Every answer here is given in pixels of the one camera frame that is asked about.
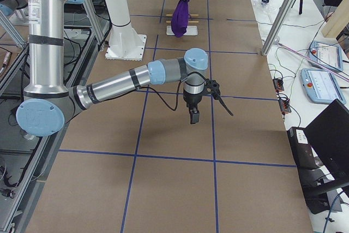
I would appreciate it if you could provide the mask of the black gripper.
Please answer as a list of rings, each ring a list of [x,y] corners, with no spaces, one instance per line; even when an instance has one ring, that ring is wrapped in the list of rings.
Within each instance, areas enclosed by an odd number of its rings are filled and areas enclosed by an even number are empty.
[[[202,100],[202,94],[191,94],[188,92],[183,93],[183,99],[186,102],[186,106],[189,110],[190,113],[190,123],[195,124],[198,123],[200,120],[200,112],[195,111],[193,108],[198,108],[198,104]]]

